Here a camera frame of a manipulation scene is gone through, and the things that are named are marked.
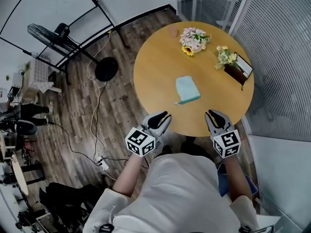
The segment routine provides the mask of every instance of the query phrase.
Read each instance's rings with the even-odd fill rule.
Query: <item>flower bouquet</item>
[[[218,46],[219,63],[215,66],[216,69],[224,67],[226,64],[235,67],[237,65],[237,54],[231,53],[227,46]]]
[[[196,28],[186,28],[180,37],[181,48],[188,56],[204,50],[207,42],[211,39],[211,35],[207,36],[206,32]]]

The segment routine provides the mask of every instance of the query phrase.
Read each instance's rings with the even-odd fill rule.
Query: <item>white shirt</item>
[[[155,158],[134,201],[106,189],[83,233],[97,233],[107,223],[113,224],[113,233],[232,233],[241,224],[258,228],[251,200],[241,196],[226,203],[214,163],[184,153]]]

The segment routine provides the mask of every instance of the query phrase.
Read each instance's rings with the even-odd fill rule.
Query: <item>black metal frame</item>
[[[2,29],[1,29],[1,31],[0,31],[0,39],[3,40],[3,41],[5,41],[5,42],[7,42],[7,43],[9,43],[10,45],[12,45],[12,46],[14,46],[14,47],[16,47],[16,48],[22,50],[23,53],[25,53],[25,54],[27,54],[27,55],[29,55],[29,56],[31,56],[31,57],[33,57],[33,58],[39,60],[39,61],[42,61],[42,62],[44,62],[44,63],[46,63],[46,64],[52,66],[53,68],[55,68],[55,69],[57,69],[57,70],[60,70],[60,71],[64,72],[65,75],[66,75],[66,82],[67,82],[67,84],[69,85],[70,82],[69,82],[69,78],[68,78],[68,65],[65,65],[65,69],[62,69],[61,67],[58,67],[58,65],[59,65],[62,61],[64,61],[65,58],[63,58],[62,60],[60,60],[56,65],[53,65],[52,63],[49,63],[48,61],[46,61],[46,60],[40,58],[40,55],[44,52],[44,50],[45,50],[47,47],[45,47],[45,49],[44,49],[38,56],[34,56],[31,52],[29,52],[29,51],[27,51],[27,50],[25,50],[25,49],[23,49],[23,48],[17,46],[16,44],[14,44],[14,43],[12,43],[12,42],[10,42],[10,41],[8,41],[8,40],[6,40],[6,39],[4,39],[4,38],[1,37],[1,33],[2,33],[2,31],[3,31],[4,27],[5,27],[5,25],[7,24],[8,20],[9,20],[10,17],[11,17],[11,15],[13,14],[13,12],[15,11],[15,9],[17,8],[17,6],[20,4],[21,1],[22,1],[22,0],[19,0],[19,1],[18,1],[18,3],[16,4],[16,6],[14,7],[14,9],[11,11],[9,17],[8,17],[7,20],[5,21],[3,27],[2,27]],[[110,20],[109,16],[105,13],[105,11],[103,10],[103,8],[99,5],[99,3],[98,3],[97,0],[92,0],[92,2],[94,3],[95,6],[94,6],[92,9],[88,10],[87,12],[85,12],[85,13],[84,13],[83,15],[81,15],[79,18],[77,18],[76,20],[74,20],[70,25],[72,25],[73,23],[75,23],[76,21],[78,21],[80,18],[82,18],[83,16],[85,16],[87,13],[89,13],[89,12],[92,11],[92,10],[94,10],[95,8],[99,8],[99,9],[102,11],[102,13],[103,13],[104,16],[108,19],[108,21],[109,21],[110,24],[109,24],[108,26],[104,27],[103,29],[99,30],[99,31],[98,31],[97,33],[95,33],[94,35],[92,35],[89,39],[87,39],[87,40],[85,40],[84,42],[82,42],[81,44],[79,44],[79,45],[78,45],[78,48],[77,48],[77,51],[82,51],[82,50],[83,50],[82,45],[83,45],[85,42],[89,41],[91,38],[95,37],[96,35],[98,35],[99,33],[101,33],[102,31],[104,31],[105,29],[107,29],[107,28],[109,28],[109,27],[113,27],[113,30],[116,30],[116,31],[117,31],[117,33],[119,34],[119,36],[120,36],[120,38],[121,38],[121,41],[122,41],[124,47],[128,49],[129,47],[125,44],[124,39],[122,38],[122,36],[121,36],[121,34],[120,34],[120,27],[116,27],[116,26],[113,24],[113,22]]]

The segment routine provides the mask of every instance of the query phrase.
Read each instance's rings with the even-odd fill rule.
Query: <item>person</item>
[[[237,157],[224,159],[232,203],[218,190],[217,169],[193,139],[187,153],[169,146],[150,164],[136,200],[133,194],[143,158],[132,154],[112,189],[106,189],[83,233],[232,233],[259,228],[251,190]]]
[[[48,120],[45,118],[34,118],[34,115],[41,113],[50,113],[50,108],[38,104],[22,104],[11,107],[10,104],[14,98],[9,98],[6,103],[0,103],[0,128],[15,132],[15,121],[18,119],[32,122],[36,126],[47,125]]]

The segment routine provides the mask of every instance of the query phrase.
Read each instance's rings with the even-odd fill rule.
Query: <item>fan base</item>
[[[113,57],[103,58],[95,68],[95,77],[102,82],[111,80],[118,72],[118,62]]]

